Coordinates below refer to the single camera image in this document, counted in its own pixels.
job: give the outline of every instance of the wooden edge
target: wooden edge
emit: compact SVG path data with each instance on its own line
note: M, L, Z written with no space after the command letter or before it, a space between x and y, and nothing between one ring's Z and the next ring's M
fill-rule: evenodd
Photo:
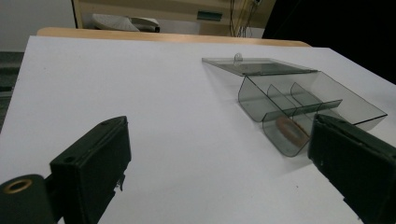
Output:
M88 30L73 28L46 27L37 31L39 36L56 36L91 39L120 39L120 40L147 40L182 43L229 43L229 44L254 44L285 47L310 47L302 41L240 38L214 35L177 35L144 32L124 32L108 30Z

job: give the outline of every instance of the transparent plastic tray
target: transparent plastic tray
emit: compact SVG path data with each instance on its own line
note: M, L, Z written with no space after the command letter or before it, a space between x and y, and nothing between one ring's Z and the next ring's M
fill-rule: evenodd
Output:
M233 59L203 61L245 77L238 93L239 104L253 120L262 122L266 136L288 157L296 156L308 146L315 114L344 119L365 131L372 129L387 115L315 69L262 59L264 64L276 62L286 64L289 68L281 68L273 73L263 72L265 69L262 69L260 75L252 72L254 75L251 76L232 69L232 64L219 63L235 61ZM256 63L250 67L249 59L243 61L247 66L246 71L265 67Z

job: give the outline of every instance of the wall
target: wall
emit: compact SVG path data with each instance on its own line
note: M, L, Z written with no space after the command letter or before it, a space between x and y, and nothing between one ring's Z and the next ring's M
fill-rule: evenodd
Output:
M43 27L76 27L71 0L0 0L0 51L24 52Z

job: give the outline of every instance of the brass ring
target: brass ring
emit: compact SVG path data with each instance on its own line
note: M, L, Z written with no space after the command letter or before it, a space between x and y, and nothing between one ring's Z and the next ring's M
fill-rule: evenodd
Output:
M32 185L33 181L31 179L20 179L8 184L3 192L6 194L13 194L23 191Z

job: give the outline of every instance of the white table surface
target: white table surface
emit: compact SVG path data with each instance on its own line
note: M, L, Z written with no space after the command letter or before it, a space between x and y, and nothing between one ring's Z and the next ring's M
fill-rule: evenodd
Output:
M201 61L237 52L325 72L389 114L370 133L396 146L396 87L331 49L31 36L0 182L48 176L84 133L125 115L132 161L100 223L361 223L306 153L282 156L243 111L242 78Z

